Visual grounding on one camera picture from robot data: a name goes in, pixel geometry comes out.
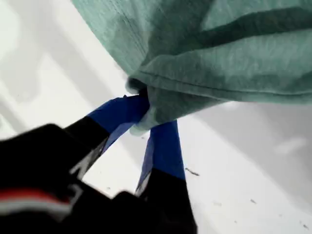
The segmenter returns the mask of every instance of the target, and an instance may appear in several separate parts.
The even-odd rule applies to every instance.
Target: black object
[[[0,141],[0,199],[3,191],[40,189],[71,206],[67,215],[31,208],[6,213],[0,200],[2,230],[196,233],[184,180],[153,169],[139,197],[121,192],[114,199],[81,182],[108,137],[85,117],[65,129],[49,124]]]

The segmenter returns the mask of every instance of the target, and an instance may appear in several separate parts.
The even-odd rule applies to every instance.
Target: white background
[[[1,139],[65,127],[125,80],[69,0],[0,0]],[[200,174],[186,172],[199,233],[312,231],[311,120],[311,106],[236,102],[179,120],[185,166]],[[85,181],[133,192],[147,137],[126,133]]]

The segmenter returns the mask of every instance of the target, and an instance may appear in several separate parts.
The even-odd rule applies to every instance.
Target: debris speck
[[[191,170],[188,169],[187,167],[185,168],[185,170],[188,171],[188,172],[190,172],[192,175],[199,176],[198,173],[191,171]]]
[[[222,203],[221,202],[217,202],[217,201],[214,201],[213,204],[214,204],[214,206],[218,206],[218,207],[222,206]]]

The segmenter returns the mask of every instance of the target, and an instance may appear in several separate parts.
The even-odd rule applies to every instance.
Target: teal fabric
[[[311,0],[72,2],[128,90],[147,88],[142,129],[228,100],[312,101]]]

